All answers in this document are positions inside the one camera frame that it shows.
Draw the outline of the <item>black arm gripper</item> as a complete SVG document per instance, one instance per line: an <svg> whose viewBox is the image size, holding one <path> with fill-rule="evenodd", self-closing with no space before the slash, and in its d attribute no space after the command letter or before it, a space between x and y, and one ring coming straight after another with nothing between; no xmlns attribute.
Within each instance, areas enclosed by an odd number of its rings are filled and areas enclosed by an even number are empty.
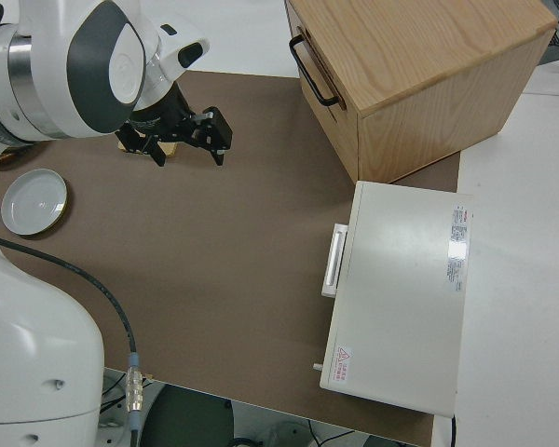
<svg viewBox="0 0 559 447"><path fill-rule="evenodd" d="M208 151L217 166L222 166L225 152L231 148L233 132L217 107L195 114L180 88L171 87L158 102L134 111L130 124L125 123L115 135L126 152L148 155L160 167L165 165L167 156L154 136L160 140L192 136L193 143Z"/></svg>

